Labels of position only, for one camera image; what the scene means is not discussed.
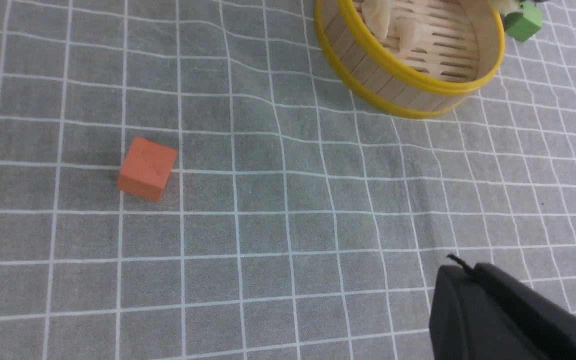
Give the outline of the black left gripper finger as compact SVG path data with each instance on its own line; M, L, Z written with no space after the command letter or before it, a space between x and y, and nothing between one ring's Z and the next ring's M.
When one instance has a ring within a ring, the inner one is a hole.
M429 317L436 360L576 360L576 316L491 263L447 257Z

